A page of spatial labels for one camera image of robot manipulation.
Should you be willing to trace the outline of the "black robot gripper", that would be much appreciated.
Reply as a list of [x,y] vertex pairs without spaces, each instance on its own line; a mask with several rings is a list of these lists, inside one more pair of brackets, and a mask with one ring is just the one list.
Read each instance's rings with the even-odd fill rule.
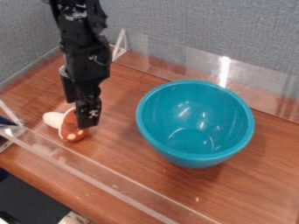
[[75,102],[79,128],[86,129],[99,124],[99,83],[110,77],[111,50],[102,34],[109,25],[105,18],[59,17],[58,26],[66,61],[61,72],[66,100]]

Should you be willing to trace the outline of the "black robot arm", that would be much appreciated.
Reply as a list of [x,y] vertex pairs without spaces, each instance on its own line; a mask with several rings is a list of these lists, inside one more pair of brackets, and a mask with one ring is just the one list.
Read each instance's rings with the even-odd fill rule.
[[61,31],[65,66],[61,79],[69,103],[75,103],[82,129],[99,124],[101,83],[110,77],[113,53],[103,30],[109,15],[99,0],[50,0]]

